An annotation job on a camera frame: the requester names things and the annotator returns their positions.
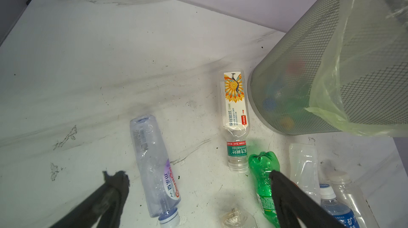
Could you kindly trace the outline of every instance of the plastic bottle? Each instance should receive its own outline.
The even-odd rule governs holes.
[[[228,166],[231,171],[246,172],[248,157],[245,138],[250,126],[244,72],[239,69],[224,70],[219,77],[221,130],[227,141]]]
[[[130,133],[150,217],[159,217],[162,228],[174,228],[180,222],[176,206],[181,198],[156,118],[131,120]]]
[[[290,144],[289,160],[291,181],[317,204],[320,204],[316,147],[308,144]]]
[[[263,215],[276,228],[279,228],[278,216],[272,200],[271,180],[269,179],[269,173],[272,170],[280,171],[278,158],[273,152],[261,152],[259,155],[251,154],[249,156],[249,169],[254,178],[256,194]]]
[[[221,217],[222,228],[258,228],[255,218],[247,211],[233,208]]]
[[[349,206],[360,225],[360,228],[380,228],[363,192],[344,171],[334,171],[328,175],[337,200]]]
[[[333,188],[328,184],[320,184],[320,206],[337,221],[349,228],[360,228],[353,211],[344,203],[336,200]]]

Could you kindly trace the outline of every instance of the bottle neck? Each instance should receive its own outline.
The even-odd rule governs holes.
[[[326,201],[326,202],[337,202],[336,198],[334,199],[322,199],[322,201]]]
[[[177,212],[177,208],[174,207],[172,209],[167,210],[166,212],[160,214],[159,220],[165,220],[171,216],[173,216]]]
[[[348,181],[340,181],[340,182],[333,182],[333,181],[330,180],[330,182],[331,182],[332,184],[335,184],[335,185],[345,185],[345,184],[350,184],[350,183],[351,183],[351,180],[348,180]]]

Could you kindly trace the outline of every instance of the yellow-green plastic bag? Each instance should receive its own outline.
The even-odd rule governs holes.
[[[340,0],[305,109],[352,134],[408,136],[408,0]]]

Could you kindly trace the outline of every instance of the peacock illustration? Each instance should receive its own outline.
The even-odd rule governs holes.
[[[229,77],[224,74],[224,84],[225,84],[225,98],[229,101],[242,101],[244,98],[244,88],[242,87],[242,77],[241,74],[234,78],[235,73],[232,73],[232,76]]]

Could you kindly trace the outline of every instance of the white bottle label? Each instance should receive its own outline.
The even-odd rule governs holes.
[[[265,214],[274,213],[276,214],[275,204],[273,203],[272,196],[260,196],[256,194],[258,202],[261,205],[262,211]]]
[[[171,199],[178,200],[180,198],[180,194],[176,186],[176,181],[174,180],[173,172],[171,171],[169,160],[167,160],[166,166],[164,168],[163,184],[167,195]]]
[[[248,126],[245,94],[241,72],[224,73],[225,108],[224,126],[228,130],[244,130]]]

